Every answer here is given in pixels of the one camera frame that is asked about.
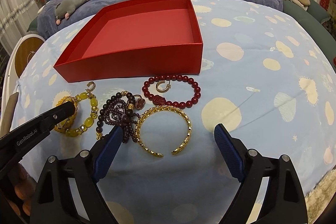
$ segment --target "stuffed animal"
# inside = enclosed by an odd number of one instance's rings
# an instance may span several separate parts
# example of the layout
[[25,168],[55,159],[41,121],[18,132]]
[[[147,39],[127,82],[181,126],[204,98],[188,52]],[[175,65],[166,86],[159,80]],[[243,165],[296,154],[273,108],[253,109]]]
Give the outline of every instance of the stuffed animal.
[[89,0],[62,0],[55,8],[56,24],[60,25],[63,18],[69,19],[75,10],[87,1]]

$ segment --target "light blue bedsheet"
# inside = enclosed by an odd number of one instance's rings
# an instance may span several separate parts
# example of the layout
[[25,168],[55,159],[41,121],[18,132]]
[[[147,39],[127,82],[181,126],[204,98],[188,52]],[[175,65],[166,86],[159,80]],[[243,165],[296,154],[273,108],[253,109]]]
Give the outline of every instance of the light blue bedsheet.
[[[172,156],[185,137],[186,125],[180,116],[160,112],[145,121],[142,138],[163,158],[131,141],[121,145],[109,173],[99,182],[116,218],[125,221],[120,223],[219,222],[239,187],[213,138],[220,122],[247,148],[268,157],[288,154],[305,194],[336,163],[336,75],[307,32],[290,16],[269,7],[242,0],[192,2],[204,42],[202,71],[193,76],[202,97],[185,110],[192,121],[192,137],[183,152]],[[34,55],[18,81],[14,127],[54,107],[62,97],[85,91],[86,82],[67,83],[53,65],[88,20],[56,33]],[[99,69],[99,64],[92,65]],[[140,93],[147,79],[99,80],[93,93],[101,108],[118,91]],[[167,99],[192,97],[190,85],[171,84]],[[157,94],[155,85],[150,91]],[[152,106],[147,101],[140,113]],[[75,125],[89,113],[89,102],[83,100]],[[110,129],[103,127],[104,133]],[[38,179],[48,156],[74,156],[90,149],[95,138],[95,126],[76,138],[52,131],[22,163]],[[262,200],[260,194],[257,202]],[[85,215],[83,206],[78,208]]]

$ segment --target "yellow beaded bracelet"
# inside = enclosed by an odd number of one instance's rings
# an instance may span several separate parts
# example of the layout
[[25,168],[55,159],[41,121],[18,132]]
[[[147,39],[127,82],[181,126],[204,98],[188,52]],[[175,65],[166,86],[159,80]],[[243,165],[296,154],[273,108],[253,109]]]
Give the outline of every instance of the yellow beaded bracelet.
[[[97,112],[98,112],[98,101],[96,99],[96,96],[93,95],[91,92],[95,89],[96,84],[94,82],[89,82],[87,86],[89,87],[90,85],[93,85],[92,88],[86,89],[86,92],[82,92],[81,94],[77,94],[75,97],[72,96],[67,96],[63,97],[56,106],[59,106],[65,102],[71,101],[76,110],[75,114],[69,117],[68,119],[58,123],[55,126],[55,130],[58,131],[59,133],[65,133],[66,136],[68,137],[76,137],[78,135],[81,135],[83,132],[87,131],[89,127],[93,125],[95,122],[95,119],[98,117]],[[77,105],[78,102],[81,100],[85,100],[89,98],[90,99],[90,105],[91,105],[91,114],[90,117],[88,117],[85,121],[84,124],[82,124],[78,128],[70,128],[72,124],[74,123],[76,114],[77,114]]]

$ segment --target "bead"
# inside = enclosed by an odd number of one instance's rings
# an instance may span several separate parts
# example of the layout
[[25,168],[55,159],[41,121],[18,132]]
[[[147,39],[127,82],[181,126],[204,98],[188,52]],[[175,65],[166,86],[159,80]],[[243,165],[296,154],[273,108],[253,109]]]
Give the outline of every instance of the bead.
[[185,109],[185,102],[180,102],[179,105],[178,105],[178,107],[180,109]]
[[196,105],[198,103],[198,98],[197,97],[192,97],[191,101],[194,105]]
[[127,110],[125,111],[125,114],[126,114],[127,116],[129,116],[129,117],[133,117],[134,112],[133,112],[133,110],[131,110],[131,109],[127,109]]
[[82,92],[79,97],[81,97],[82,100],[87,98],[87,92]]
[[95,122],[94,119],[91,118],[91,117],[89,117],[89,118],[87,118],[87,119],[84,121],[84,125],[85,125],[86,127],[91,127],[91,126],[93,125],[94,122]]
[[193,106],[193,102],[192,102],[192,101],[186,101],[186,102],[185,102],[185,106],[186,106],[187,108],[191,108],[191,107]]

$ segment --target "red bead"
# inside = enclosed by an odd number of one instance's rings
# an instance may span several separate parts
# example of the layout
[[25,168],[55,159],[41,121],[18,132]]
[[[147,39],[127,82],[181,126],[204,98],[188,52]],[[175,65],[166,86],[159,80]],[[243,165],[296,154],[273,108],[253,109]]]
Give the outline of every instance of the red bead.
[[192,101],[187,101],[187,102],[185,103],[185,106],[186,106],[187,108],[191,108],[191,107],[193,106],[193,102],[192,102]]
[[185,109],[185,102],[180,102],[179,105],[178,105],[178,107],[180,109]]
[[196,105],[196,104],[198,103],[198,99],[197,99],[197,97],[192,97],[192,98],[191,98],[191,102],[192,102],[194,105]]

